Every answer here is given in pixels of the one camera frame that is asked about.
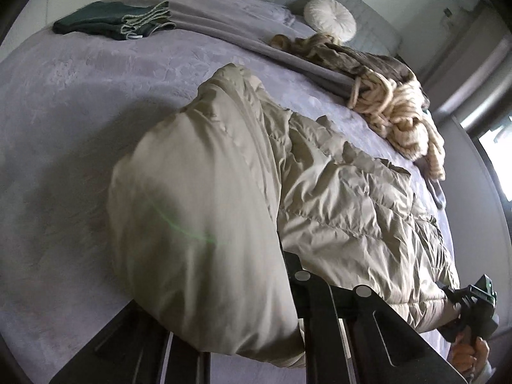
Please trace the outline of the person's right hand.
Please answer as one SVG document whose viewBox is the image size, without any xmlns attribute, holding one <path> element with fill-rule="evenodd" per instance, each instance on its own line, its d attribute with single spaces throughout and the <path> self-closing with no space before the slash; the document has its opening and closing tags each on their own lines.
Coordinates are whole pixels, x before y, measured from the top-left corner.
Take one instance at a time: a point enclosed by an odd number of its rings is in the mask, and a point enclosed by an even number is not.
<svg viewBox="0 0 512 384">
<path fill-rule="evenodd" d="M 478 337 L 471 344 L 466 333 L 460 332 L 451 344 L 448 361 L 460 374 L 476 379 L 488 365 L 489 354 L 490 347 L 484 339 Z"/>
</svg>

